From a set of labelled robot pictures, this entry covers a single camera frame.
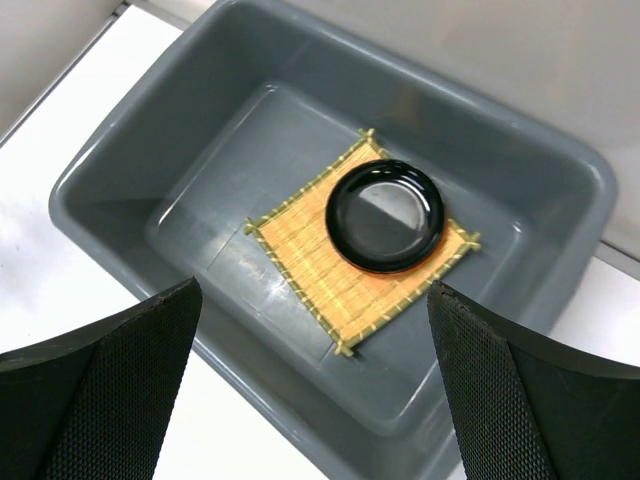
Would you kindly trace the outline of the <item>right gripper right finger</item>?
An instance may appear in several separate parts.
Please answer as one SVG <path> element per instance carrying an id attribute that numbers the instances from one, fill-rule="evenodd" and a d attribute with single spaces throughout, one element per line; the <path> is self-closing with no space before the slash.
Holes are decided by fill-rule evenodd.
<path id="1" fill-rule="evenodd" d="M 441 281 L 427 303 L 467 478 L 638 478 L 638 367 L 552 340 Z"/>

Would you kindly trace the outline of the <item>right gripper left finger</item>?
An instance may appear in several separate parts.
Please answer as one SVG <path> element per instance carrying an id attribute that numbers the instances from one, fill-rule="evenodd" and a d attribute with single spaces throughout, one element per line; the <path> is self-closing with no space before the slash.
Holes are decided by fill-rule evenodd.
<path id="1" fill-rule="evenodd" d="M 202 304 L 191 278 L 3 353 L 2 478 L 152 478 Z"/>

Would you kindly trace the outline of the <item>orange plastic plate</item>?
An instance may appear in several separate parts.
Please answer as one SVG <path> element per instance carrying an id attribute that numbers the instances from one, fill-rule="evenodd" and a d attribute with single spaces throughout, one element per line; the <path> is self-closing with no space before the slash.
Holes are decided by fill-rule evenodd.
<path id="1" fill-rule="evenodd" d="M 412 262 L 406 261 L 403 265 L 397 268 L 382 267 L 382 266 L 366 267 L 366 266 L 358 265 L 357 263 L 353 263 L 353 262 L 349 262 L 349 264 L 360 271 L 371 273 L 371 274 L 381 274 L 381 275 L 401 274 L 401 273 L 416 269 L 422 266 L 423 264 L 425 264 L 426 262 L 430 261 L 432 258 L 435 257 L 437 253 L 439 253 L 443 249 L 444 244 L 445 244 L 445 241 L 441 240 L 428 254 L 425 254 L 420 258 L 415 258 L 415 260 Z"/>

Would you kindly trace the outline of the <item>bamboo mat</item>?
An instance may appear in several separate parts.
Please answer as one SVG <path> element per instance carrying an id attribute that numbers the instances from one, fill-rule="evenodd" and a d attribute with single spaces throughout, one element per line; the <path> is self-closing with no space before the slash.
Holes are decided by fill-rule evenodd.
<path id="1" fill-rule="evenodd" d="M 345 261 L 325 226 L 329 193 L 349 169 L 390 156 L 377 142 L 374 129 L 362 129 L 359 135 L 321 173 L 259 220 L 247 221 L 245 227 L 333 340 L 337 352 L 345 356 L 416 302 L 468 251 L 481 247 L 480 233 L 470 233 L 448 218 L 443 249 L 416 269 L 371 274 Z"/>

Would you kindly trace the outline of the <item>black plate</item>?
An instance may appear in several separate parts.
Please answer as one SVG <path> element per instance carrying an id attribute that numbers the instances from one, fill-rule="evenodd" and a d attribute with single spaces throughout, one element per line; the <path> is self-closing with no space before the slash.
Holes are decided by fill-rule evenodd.
<path id="1" fill-rule="evenodd" d="M 365 162 L 342 175 L 325 209 L 329 240 L 360 270 L 395 274 L 431 256 L 448 214 L 440 190 L 420 169 L 397 159 Z"/>

